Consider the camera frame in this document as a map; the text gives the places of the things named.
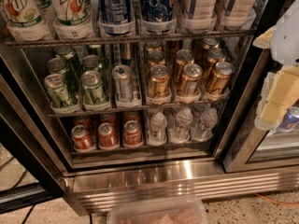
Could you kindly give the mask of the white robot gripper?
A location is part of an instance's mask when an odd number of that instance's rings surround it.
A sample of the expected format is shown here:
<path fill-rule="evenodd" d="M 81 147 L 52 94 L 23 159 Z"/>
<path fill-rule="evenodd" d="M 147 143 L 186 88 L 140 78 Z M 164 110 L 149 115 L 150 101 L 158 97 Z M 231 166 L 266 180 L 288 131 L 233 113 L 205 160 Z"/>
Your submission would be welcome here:
<path fill-rule="evenodd" d="M 282 65 L 299 64 L 299 0 L 295 0 L 276 26 L 256 37 L 253 46 L 271 49 L 272 59 Z M 276 128 L 287 109 L 299 99 L 299 67 L 269 72 L 263 81 L 254 125 L 264 131 Z"/>

